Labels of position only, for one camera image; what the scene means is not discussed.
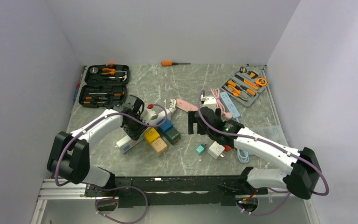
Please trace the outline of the dark green cube adapter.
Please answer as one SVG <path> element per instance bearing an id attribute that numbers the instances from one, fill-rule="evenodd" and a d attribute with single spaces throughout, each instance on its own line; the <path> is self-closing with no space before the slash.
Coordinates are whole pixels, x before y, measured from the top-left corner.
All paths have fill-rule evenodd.
<path id="1" fill-rule="evenodd" d="M 168 131 L 165 132 L 165 138 L 171 145 L 175 145 L 181 139 L 181 134 L 175 127 L 170 128 Z"/>

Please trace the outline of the red cube adapter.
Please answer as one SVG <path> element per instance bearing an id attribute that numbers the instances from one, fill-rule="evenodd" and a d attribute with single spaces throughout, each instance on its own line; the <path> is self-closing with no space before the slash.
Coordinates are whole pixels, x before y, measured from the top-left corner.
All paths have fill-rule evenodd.
<path id="1" fill-rule="evenodd" d="M 231 148 L 230 146 L 224 145 L 224 151 L 225 151 L 225 152 L 229 152 L 229 151 L 231 151 L 231 150 L 232 150 L 232 148 Z"/>

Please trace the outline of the grey tool case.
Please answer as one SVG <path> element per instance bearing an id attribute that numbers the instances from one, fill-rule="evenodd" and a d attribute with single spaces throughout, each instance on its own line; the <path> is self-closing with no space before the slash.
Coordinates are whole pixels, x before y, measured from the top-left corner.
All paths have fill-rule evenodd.
<path id="1" fill-rule="evenodd" d="M 220 89 L 244 107 L 249 107 L 269 85 L 265 76 L 266 68 L 265 65 L 243 65 L 223 83 Z"/>

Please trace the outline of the white cube adapter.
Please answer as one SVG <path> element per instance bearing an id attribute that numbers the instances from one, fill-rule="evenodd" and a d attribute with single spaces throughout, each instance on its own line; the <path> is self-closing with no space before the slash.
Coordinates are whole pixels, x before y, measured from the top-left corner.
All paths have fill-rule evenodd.
<path id="1" fill-rule="evenodd" d="M 216 160 L 225 157 L 224 151 L 225 148 L 216 141 L 207 150 L 208 154 Z"/>

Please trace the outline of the yellow cube adapter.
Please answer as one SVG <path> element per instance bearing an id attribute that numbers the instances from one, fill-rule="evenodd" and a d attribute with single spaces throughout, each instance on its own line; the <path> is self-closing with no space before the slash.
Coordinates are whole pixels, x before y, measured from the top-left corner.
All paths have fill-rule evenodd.
<path id="1" fill-rule="evenodd" d="M 144 139 L 146 142 L 151 145 L 154 141 L 160 138 L 160 134 L 154 127 L 149 128 L 143 133 Z"/>

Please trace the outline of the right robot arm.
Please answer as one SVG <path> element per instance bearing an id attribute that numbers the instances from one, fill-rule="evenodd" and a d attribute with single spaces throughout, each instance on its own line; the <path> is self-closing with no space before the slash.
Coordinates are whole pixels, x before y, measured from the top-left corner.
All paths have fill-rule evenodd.
<path id="1" fill-rule="evenodd" d="M 213 111 L 208 107 L 188 112 L 189 134 L 194 133 L 194 123 L 197 124 L 198 134 L 207 135 L 222 146 L 247 151 L 276 166 L 275 169 L 246 167 L 238 181 L 242 193 L 249 194 L 259 188 L 275 188 L 285 189 L 305 200 L 312 195 L 328 195 L 327 181 L 312 149 L 304 147 L 300 150 L 276 143 L 237 121 L 223 121 L 218 110 Z"/>

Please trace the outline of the blue cube adapter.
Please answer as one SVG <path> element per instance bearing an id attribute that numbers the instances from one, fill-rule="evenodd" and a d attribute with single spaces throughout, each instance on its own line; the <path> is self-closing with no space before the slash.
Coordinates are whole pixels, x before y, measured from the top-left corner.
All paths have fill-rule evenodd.
<path id="1" fill-rule="evenodd" d="M 165 134 L 173 127 L 173 124 L 169 119 L 166 119 L 165 121 L 163 120 L 159 121 L 158 125 L 159 126 L 157 127 L 157 130 L 162 134 Z"/>

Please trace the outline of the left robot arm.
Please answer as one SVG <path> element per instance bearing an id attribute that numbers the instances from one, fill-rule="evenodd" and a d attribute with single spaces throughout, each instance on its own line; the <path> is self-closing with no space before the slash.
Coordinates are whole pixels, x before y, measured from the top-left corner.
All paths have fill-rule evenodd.
<path id="1" fill-rule="evenodd" d="M 145 103 L 130 95 L 124 103 L 106 109 L 86 126 L 71 133 L 59 132 L 54 139 L 47 169 L 57 186 L 68 183 L 86 183 L 97 186 L 103 196 L 111 195 L 116 187 L 115 175 L 90 163 L 90 150 L 107 134 L 123 129 L 132 140 L 137 140 L 147 128 L 141 120 Z"/>

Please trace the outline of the light blue power strip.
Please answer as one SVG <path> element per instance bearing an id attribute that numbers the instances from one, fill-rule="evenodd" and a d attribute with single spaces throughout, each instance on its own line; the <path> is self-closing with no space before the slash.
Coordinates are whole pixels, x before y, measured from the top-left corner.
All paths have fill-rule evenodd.
<path id="1" fill-rule="evenodd" d="M 227 92 L 222 91 L 220 93 L 220 101 L 225 106 L 226 111 L 231 113 L 233 118 L 238 121 L 241 115 Z"/>

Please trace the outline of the white power strip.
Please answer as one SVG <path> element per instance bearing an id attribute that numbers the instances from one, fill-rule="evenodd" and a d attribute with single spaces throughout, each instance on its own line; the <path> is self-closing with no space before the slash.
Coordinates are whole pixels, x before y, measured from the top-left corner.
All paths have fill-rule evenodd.
<path id="1" fill-rule="evenodd" d="M 170 101 L 171 102 L 170 102 L 169 108 L 165 109 L 167 112 L 166 121 L 163 122 L 163 124 L 159 126 L 160 129 L 164 128 L 167 130 L 166 126 L 169 126 L 169 125 L 172 126 L 170 118 L 171 118 L 171 114 L 174 113 L 176 110 L 177 101 L 175 99 L 170 99 Z M 149 123 L 152 125 L 161 124 L 162 121 L 164 120 L 164 117 L 165 117 L 164 111 L 157 113 L 153 108 L 149 108 L 149 106 L 141 114 L 142 121 L 144 123 Z M 139 136 L 139 138 L 137 140 L 133 140 L 131 137 L 126 135 L 125 137 L 123 137 L 116 143 L 115 149 L 119 150 L 122 154 L 126 153 L 127 151 L 132 149 L 135 145 L 137 145 L 138 143 L 140 143 L 141 141 L 143 141 L 145 139 L 144 133 L 148 129 L 150 129 L 150 127 L 145 126 L 145 130 L 143 132 L 141 132 L 141 135 Z"/>

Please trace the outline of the pink power strip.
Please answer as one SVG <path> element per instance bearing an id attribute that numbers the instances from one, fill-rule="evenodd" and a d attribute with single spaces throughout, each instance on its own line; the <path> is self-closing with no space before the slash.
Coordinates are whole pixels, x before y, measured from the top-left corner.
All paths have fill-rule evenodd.
<path id="1" fill-rule="evenodd" d="M 198 110 L 197 106 L 195 106 L 195 105 L 193 105 L 193 104 L 191 104 L 191 103 L 189 103 L 189 102 L 187 102 L 187 101 L 185 101 L 183 99 L 180 99 L 180 98 L 178 98 L 176 100 L 176 107 L 181 109 L 181 110 L 183 110 L 183 111 L 185 111 L 185 112 L 197 111 Z"/>

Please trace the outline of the black tool case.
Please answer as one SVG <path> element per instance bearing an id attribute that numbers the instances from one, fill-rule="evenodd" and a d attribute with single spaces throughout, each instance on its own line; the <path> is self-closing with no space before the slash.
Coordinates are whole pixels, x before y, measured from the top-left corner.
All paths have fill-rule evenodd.
<path id="1" fill-rule="evenodd" d="M 85 85 L 80 89 L 78 102 L 87 108 L 111 109 L 127 97 L 131 73 L 128 65 L 100 64 L 85 68 Z"/>

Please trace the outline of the beige cube adapter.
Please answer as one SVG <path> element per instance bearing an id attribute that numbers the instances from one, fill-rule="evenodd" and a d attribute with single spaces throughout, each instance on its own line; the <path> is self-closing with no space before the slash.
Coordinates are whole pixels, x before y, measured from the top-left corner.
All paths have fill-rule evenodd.
<path id="1" fill-rule="evenodd" d="M 151 143 L 151 147 L 158 156 L 164 154 L 168 148 L 167 144 L 164 142 L 162 138 L 158 138 L 155 141 L 153 141 Z"/>

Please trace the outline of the teal cube adapter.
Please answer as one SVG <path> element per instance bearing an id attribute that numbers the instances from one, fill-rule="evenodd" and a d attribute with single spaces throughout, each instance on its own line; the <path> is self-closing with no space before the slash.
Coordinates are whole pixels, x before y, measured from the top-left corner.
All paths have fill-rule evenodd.
<path id="1" fill-rule="evenodd" d="M 206 145 L 205 144 L 201 144 L 196 148 L 196 154 L 197 155 L 201 155 L 206 149 Z"/>

